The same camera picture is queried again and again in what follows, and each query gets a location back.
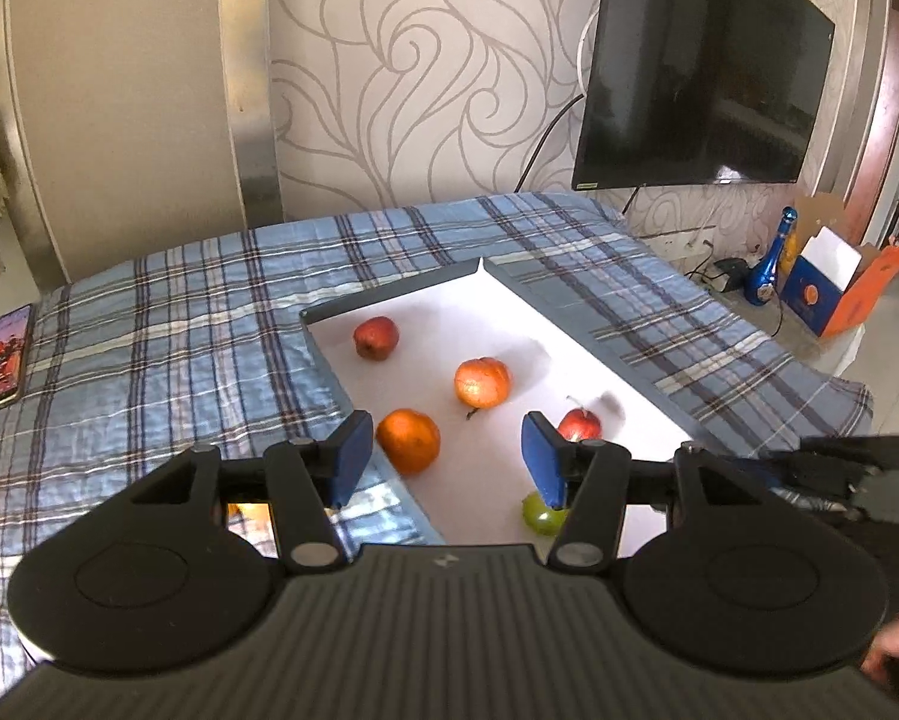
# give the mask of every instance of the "silver screw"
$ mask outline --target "silver screw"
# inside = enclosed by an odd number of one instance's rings
[[[294,546],[293,551],[289,552],[289,557],[296,565],[321,568],[336,562],[339,550],[323,541],[305,541]]]
[[[603,550],[586,541],[570,541],[556,550],[556,558],[572,568],[590,568],[603,561]]]

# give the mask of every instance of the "ribbed black surface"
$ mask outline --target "ribbed black surface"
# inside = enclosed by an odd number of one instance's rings
[[[899,706],[854,669],[749,683],[683,664],[598,581],[547,571],[528,547],[366,547],[294,581],[203,664],[149,680],[41,666],[0,700],[0,720],[47,717],[897,720]]]

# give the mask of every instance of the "white paper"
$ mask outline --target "white paper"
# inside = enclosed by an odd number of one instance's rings
[[[806,241],[802,256],[841,292],[846,291],[863,258],[828,227]]]
[[[399,327],[385,362],[360,358],[352,331],[381,314]],[[534,543],[522,521],[522,499],[534,490],[520,452],[522,418],[540,410],[558,425],[576,404],[599,416],[603,437],[640,460],[670,460],[688,439],[649,400],[608,370],[548,319],[486,272],[464,276],[310,326],[318,347],[357,409],[375,424],[398,408],[427,413],[440,428],[441,453],[426,471],[403,481],[450,544]],[[510,398],[466,420],[453,375],[460,362],[496,357],[513,375]],[[665,531],[648,506],[627,509],[619,555],[632,555]]]

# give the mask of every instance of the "wooden door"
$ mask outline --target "wooden door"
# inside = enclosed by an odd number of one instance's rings
[[[873,218],[873,209],[882,191],[889,159],[899,134],[899,11],[889,10],[886,35],[886,62],[876,98],[873,127],[865,142],[859,173],[846,201],[847,237],[860,244]]]

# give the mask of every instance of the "blue bottle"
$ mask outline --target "blue bottle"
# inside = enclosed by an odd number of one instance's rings
[[[797,218],[795,208],[787,205],[782,209],[782,219],[779,220],[779,229],[775,231],[775,240],[772,241],[766,256],[759,260],[745,278],[745,299],[753,306],[764,306],[772,300],[772,293],[775,291],[775,272],[779,267],[782,247]]]

